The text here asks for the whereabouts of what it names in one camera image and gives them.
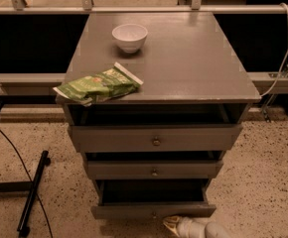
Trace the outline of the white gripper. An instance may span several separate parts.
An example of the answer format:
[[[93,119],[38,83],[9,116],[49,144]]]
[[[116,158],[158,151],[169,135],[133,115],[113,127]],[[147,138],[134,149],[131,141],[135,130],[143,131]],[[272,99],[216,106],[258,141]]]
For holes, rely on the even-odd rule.
[[[163,219],[163,224],[180,238],[214,238],[206,224],[188,217],[168,216]]]

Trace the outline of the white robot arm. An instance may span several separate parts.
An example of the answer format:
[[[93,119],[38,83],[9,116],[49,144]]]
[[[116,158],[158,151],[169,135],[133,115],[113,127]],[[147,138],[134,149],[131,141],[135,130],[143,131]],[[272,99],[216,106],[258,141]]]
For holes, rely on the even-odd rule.
[[[201,223],[183,216],[168,216],[163,224],[178,238],[232,238],[226,229],[216,222]]]

